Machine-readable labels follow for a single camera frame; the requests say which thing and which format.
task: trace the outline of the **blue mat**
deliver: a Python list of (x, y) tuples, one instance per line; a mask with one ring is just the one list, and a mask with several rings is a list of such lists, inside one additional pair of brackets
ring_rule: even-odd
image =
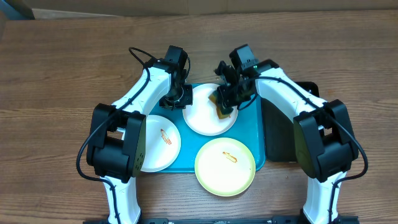
[(180, 154), (173, 164), (159, 172), (195, 172), (195, 158), (198, 151), (204, 144), (215, 138), (232, 138), (242, 142), (253, 154), (256, 170), (259, 170), (266, 162), (260, 97), (257, 97), (256, 101), (248, 108), (239, 111), (234, 125), (225, 133), (217, 136), (204, 136), (192, 131), (182, 116), (182, 110), (165, 110), (157, 104), (150, 114), (171, 120), (181, 135)]

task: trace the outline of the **teal object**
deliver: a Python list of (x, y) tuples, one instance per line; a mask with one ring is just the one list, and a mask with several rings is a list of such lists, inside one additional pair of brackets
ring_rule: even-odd
[(165, 110), (157, 104), (150, 112), (163, 116), (176, 125), (181, 135), (181, 150), (176, 160), (168, 168), (159, 172), (186, 173), (195, 172), (195, 158), (200, 148), (216, 138), (232, 138), (249, 148), (256, 162), (256, 170), (261, 169), (266, 162), (266, 147), (264, 144), (264, 129), (262, 127), (261, 98), (257, 97), (246, 109), (239, 111), (234, 125), (217, 136), (204, 136), (194, 132), (185, 122), (182, 110)]

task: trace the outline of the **white plate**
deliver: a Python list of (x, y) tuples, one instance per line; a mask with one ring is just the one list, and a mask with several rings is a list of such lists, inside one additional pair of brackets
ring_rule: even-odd
[(205, 136), (215, 136), (226, 132), (235, 123), (238, 110), (234, 106), (229, 118), (217, 117), (216, 105), (209, 100), (209, 96), (217, 90), (219, 85), (202, 84), (193, 89), (193, 103), (188, 105), (182, 114), (187, 125), (195, 132)]
[(245, 191), (255, 173), (256, 163), (251, 151), (235, 139), (211, 140), (199, 150), (195, 159), (199, 183), (219, 196), (234, 196)]
[(173, 122), (162, 116), (149, 115), (146, 125), (146, 153), (141, 171), (157, 172), (171, 165), (177, 158), (181, 137)]

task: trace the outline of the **round plate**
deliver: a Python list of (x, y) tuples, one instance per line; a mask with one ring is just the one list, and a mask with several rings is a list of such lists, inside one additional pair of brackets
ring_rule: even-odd
[(162, 116), (149, 115), (146, 125), (146, 153), (141, 171), (157, 172), (177, 158), (181, 137), (173, 122)]
[(241, 142), (218, 138), (206, 143), (195, 159), (199, 183), (218, 196), (234, 196), (246, 190), (254, 179), (256, 163)]
[(183, 111), (187, 125), (196, 133), (205, 136), (215, 136), (226, 132), (235, 123), (238, 110), (234, 106), (229, 118), (217, 117), (216, 105), (209, 100), (209, 96), (217, 90), (217, 84), (202, 84), (193, 89), (193, 103)]

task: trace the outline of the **wooden table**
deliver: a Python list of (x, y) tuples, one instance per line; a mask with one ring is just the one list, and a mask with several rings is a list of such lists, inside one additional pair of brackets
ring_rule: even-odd
[[(311, 80), (343, 101), (369, 157), (365, 177), (343, 184), (338, 209), (362, 223), (398, 223), (398, 11), (8, 21), (0, 43), (0, 222), (81, 223), (106, 218), (104, 187), (76, 172), (78, 149), (98, 103), (127, 92), (142, 67), (130, 46), (163, 57), (169, 45), (192, 60), (191, 83), (248, 43), (293, 80)], [(93, 168), (82, 159), (84, 172)], [(361, 158), (349, 175), (363, 168)], [(307, 176), (266, 162), (233, 198), (209, 194), (195, 174), (144, 174), (144, 217), (259, 218), (295, 215)]]

